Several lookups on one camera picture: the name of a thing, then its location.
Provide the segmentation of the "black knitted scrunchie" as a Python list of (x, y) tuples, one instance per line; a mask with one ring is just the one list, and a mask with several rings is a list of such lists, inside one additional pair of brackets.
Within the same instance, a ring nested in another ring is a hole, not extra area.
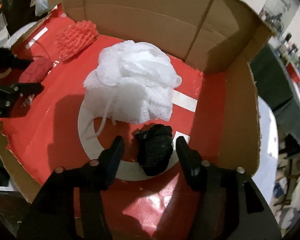
[(147, 130), (139, 130), (134, 138), (138, 145), (136, 159), (146, 176), (163, 173), (173, 153), (171, 126), (155, 124)]

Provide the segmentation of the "cardboard box red interior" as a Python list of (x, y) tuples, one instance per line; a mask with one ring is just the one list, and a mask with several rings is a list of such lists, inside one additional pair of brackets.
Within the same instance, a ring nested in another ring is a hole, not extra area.
[(271, 239), (240, 0), (62, 0), (0, 49), (0, 157), (18, 239)]

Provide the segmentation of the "green cloth side table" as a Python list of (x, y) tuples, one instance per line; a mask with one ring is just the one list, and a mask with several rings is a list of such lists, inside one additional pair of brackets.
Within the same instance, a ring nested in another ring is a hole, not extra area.
[(276, 123), (300, 145), (300, 101), (285, 65), (266, 44), (250, 63), (258, 95), (268, 104)]

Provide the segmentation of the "red yarn pompom with cord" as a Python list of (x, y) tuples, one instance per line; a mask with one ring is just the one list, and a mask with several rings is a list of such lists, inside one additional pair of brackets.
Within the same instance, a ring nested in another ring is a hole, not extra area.
[(34, 40), (34, 43), (42, 48), (45, 55), (31, 55), (26, 57), (27, 60), (31, 60), (31, 63), (19, 76), (19, 83), (41, 83), (53, 68), (53, 61), (43, 45), (36, 40)]

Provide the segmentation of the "coral knitted scrunchie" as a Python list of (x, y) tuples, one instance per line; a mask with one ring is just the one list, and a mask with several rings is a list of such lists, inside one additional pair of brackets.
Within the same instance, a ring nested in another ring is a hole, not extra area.
[(96, 24), (91, 21), (73, 23), (56, 34), (55, 44), (61, 61), (66, 61), (91, 45), (98, 37)]

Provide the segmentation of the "white mesh bath pouf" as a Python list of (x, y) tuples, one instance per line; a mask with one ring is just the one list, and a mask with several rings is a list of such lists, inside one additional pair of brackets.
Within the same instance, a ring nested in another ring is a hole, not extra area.
[(89, 122), (101, 119), (97, 131), (87, 137), (98, 137), (107, 119), (133, 125), (169, 121), (173, 90), (181, 83), (170, 58), (153, 44), (128, 40), (102, 49), (97, 67), (83, 82)]

